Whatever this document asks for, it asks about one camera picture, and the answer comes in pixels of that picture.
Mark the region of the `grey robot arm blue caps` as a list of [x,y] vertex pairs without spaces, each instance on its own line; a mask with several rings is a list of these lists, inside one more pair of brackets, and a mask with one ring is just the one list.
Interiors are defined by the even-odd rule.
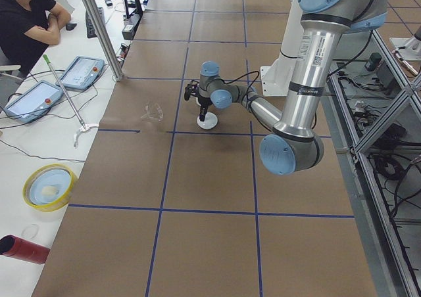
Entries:
[[303,11],[303,35],[283,110],[252,87],[226,83],[213,61],[202,64],[199,83],[188,85],[184,95],[197,97],[200,121],[210,105],[223,109],[239,103],[271,129],[260,143],[259,154],[266,169],[276,175],[306,170],[321,161],[324,145],[311,126],[337,44],[345,33],[379,28],[387,15],[387,0],[297,1]]

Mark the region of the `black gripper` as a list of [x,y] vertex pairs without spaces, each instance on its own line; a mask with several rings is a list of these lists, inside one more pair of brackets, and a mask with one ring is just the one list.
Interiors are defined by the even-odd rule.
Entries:
[[204,121],[206,118],[206,114],[208,111],[208,106],[211,105],[211,99],[208,97],[203,97],[202,95],[198,94],[197,96],[197,103],[200,105],[200,113],[199,113],[199,120]]

